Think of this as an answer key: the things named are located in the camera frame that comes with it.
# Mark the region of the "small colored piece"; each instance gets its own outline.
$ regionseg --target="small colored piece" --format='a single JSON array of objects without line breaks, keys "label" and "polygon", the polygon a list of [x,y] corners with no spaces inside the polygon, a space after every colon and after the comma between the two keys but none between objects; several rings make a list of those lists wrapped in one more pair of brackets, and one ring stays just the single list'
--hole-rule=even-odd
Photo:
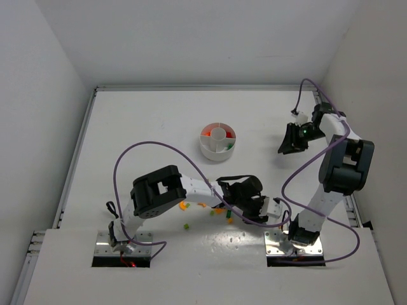
[{"label": "small colored piece", "polygon": [[226,211],[224,208],[216,208],[216,209],[215,209],[215,212],[216,212],[217,214],[223,213],[224,211]]},{"label": "small colored piece", "polygon": [[181,201],[181,202],[179,203],[179,208],[180,208],[182,211],[185,211],[185,210],[186,210],[185,202]]}]

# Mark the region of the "white table surface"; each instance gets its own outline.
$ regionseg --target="white table surface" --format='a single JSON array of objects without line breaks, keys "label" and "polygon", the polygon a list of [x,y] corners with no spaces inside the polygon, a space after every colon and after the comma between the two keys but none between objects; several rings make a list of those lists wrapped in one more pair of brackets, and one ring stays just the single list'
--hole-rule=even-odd
[{"label": "white table surface", "polygon": [[[263,193],[280,196],[288,176],[326,146],[289,156],[277,154],[292,121],[295,91],[138,91],[98,92],[59,230],[49,230],[41,247],[25,304],[392,304],[370,232],[359,229],[357,255],[326,268],[268,268],[263,230],[236,217],[192,205],[174,207],[145,222],[143,231],[167,248],[148,269],[91,268],[97,230],[112,220],[105,203],[114,201],[112,171],[119,154],[142,140],[163,141],[184,151],[210,179],[253,174]],[[304,92],[300,110],[311,113],[311,92]],[[237,134],[229,160],[215,163],[199,150],[200,130],[224,122]],[[288,188],[293,199],[307,203],[318,185],[321,160]],[[158,146],[134,149],[118,170],[118,187],[126,205],[132,181],[163,166],[198,178],[176,153]],[[343,204],[332,218],[347,222]],[[185,231],[183,225],[190,229]],[[322,244],[326,258],[346,254],[355,245],[352,233],[325,223]]]}]

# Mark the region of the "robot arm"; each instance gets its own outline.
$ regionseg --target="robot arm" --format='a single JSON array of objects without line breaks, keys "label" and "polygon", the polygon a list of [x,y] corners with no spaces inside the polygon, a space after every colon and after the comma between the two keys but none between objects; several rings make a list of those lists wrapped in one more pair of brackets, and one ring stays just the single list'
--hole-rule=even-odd
[{"label": "robot arm", "polygon": [[[230,184],[227,181],[240,180]],[[252,175],[221,177],[211,182],[212,188],[197,179],[178,172],[178,167],[169,165],[133,181],[130,201],[123,211],[123,224],[130,236],[133,236],[146,219],[157,217],[181,201],[204,202],[212,208],[222,208],[221,200],[214,195],[213,189],[231,206],[243,211],[243,216],[255,222],[268,222],[269,216],[278,219],[281,206],[269,204],[269,198],[261,195],[263,186]],[[109,225],[110,245],[113,250],[123,250],[127,245],[121,219],[117,218]]]},{"label": "robot arm", "polygon": [[[298,114],[295,123],[287,125],[286,136],[279,153],[291,154],[304,151],[311,140],[325,137],[332,144],[345,135],[344,113],[338,117],[327,103],[316,105],[312,121],[307,122],[304,114]],[[329,216],[344,196],[361,190],[366,182],[374,151],[374,144],[362,140],[352,130],[348,137],[328,151],[319,169],[321,183],[308,206]],[[317,240],[325,217],[311,211],[300,212],[289,226],[289,240],[302,245],[312,245]]]}]

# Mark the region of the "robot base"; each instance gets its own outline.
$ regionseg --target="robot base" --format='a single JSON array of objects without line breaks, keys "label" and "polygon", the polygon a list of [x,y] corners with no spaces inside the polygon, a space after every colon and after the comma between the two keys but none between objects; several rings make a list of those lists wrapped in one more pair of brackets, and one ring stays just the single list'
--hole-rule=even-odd
[{"label": "robot base", "polygon": [[321,239],[310,246],[293,244],[288,240],[288,231],[274,229],[264,232],[268,267],[298,267],[290,261],[310,262],[301,266],[325,266],[315,261],[324,260]]},{"label": "robot base", "polygon": [[[143,243],[151,243],[153,234],[141,232],[137,233],[134,238]],[[150,267],[151,246],[137,246],[128,241],[122,243],[123,255],[120,257],[120,251],[113,251],[109,244],[109,233],[99,231],[93,252],[92,267]]]}]

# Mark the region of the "white wall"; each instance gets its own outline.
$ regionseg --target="white wall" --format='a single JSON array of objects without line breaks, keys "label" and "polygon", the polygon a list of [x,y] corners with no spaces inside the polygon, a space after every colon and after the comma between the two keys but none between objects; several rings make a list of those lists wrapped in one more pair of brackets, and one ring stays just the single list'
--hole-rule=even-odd
[{"label": "white wall", "polygon": [[364,0],[324,80],[355,132],[375,143],[357,199],[398,304],[407,303],[406,12],[405,0]]},{"label": "white wall", "polygon": [[359,0],[36,0],[100,84],[321,81]]},{"label": "white wall", "polygon": [[52,225],[91,94],[33,0],[0,9],[0,304],[33,230]]}]

